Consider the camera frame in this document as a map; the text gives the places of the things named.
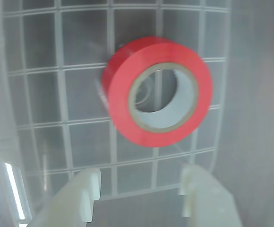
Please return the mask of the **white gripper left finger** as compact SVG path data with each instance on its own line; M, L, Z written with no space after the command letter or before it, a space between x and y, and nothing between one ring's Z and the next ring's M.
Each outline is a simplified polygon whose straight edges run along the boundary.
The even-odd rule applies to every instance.
M101 196L101 171L76 174L30 222L32 227L85 227L93 220L94 202Z

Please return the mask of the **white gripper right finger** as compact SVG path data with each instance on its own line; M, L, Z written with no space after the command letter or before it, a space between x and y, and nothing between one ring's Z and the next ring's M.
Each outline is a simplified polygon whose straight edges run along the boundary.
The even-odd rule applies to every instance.
M187 164L180 175L182 216L188 227L241 227L233 195L204 168Z

